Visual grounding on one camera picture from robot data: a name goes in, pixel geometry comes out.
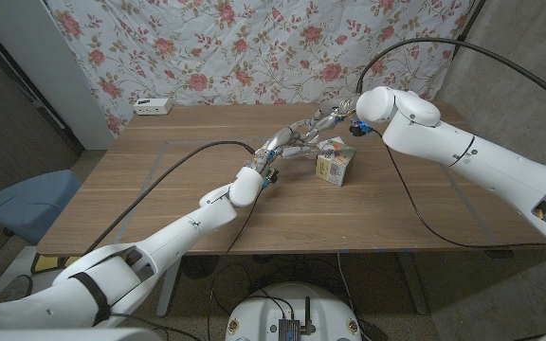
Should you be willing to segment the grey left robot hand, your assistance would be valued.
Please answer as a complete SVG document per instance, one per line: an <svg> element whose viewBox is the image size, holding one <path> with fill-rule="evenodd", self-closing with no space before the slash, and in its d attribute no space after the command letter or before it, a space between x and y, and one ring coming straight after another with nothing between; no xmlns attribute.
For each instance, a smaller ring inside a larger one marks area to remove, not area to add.
<svg viewBox="0 0 546 341"><path fill-rule="evenodd" d="M279 156L283 159L316 156L319 153L318 142L319 134L314 132L310 120L296 121L269 137L247 166L264 176Z"/></svg>

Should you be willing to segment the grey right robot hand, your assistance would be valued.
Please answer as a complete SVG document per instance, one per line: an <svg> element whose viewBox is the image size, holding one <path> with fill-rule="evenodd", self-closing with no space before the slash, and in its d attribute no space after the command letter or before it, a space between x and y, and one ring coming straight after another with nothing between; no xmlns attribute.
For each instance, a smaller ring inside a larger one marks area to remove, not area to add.
<svg viewBox="0 0 546 341"><path fill-rule="evenodd" d="M358 96L325 100L310 120L305 141L310 144L316 143L320 133L334 129L339 122L352 116L355 113L357 101Z"/></svg>

